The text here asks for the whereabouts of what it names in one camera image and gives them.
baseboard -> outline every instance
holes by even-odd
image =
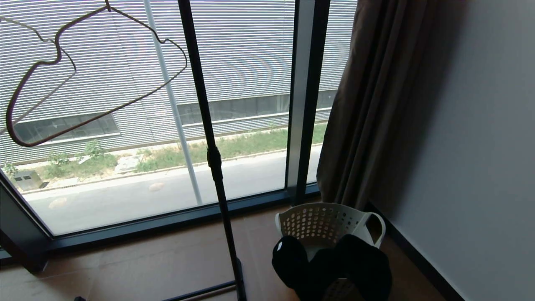
[[[444,296],[446,300],[450,301],[464,301],[461,295],[440,275],[440,273],[418,252],[405,237],[390,223],[390,221],[375,207],[368,203],[364,209],[368,212],[375,212],[379,214],[386,223],[386,232],[394,240],[394,242],[403,250],[405,255],[416,265],[416,267],[424,274],[424,276],[431,282],[431,284]]]

wooden floor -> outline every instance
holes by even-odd
[[[271,266],[271,251],[279,239],[274,215],[285,209],[232,221],[249,301],[298,300]],[[381,249],[394,278],[390,300],[444,300],[389,237]],[[19,266],[1,269],[1,301],[72,301],[76,296],[91,301],[163,300],[232,280],[221,223],[54,258],[38,275]],[[236,294],[229,291],[204,300],[236,300]]]

gray electrical box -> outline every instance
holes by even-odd
[[[39,189],[43,185],[41,177],[39,177],[35,170],[18,172],[13,178],[15,179],[15,183],[24,191]]]

street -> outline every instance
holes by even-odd
[[[314,181],[321,146],[311,151]],[[223,162],[227,199],[284,187],[286,152]],[[203,204],[217,202],[207,165],[195,167]],[[24,195],[54,235],[87,230],[197,206],[186,168]]]

white wall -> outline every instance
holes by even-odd
[[[535,300],[535,1],[437,14],[373,202],[465,300]]]

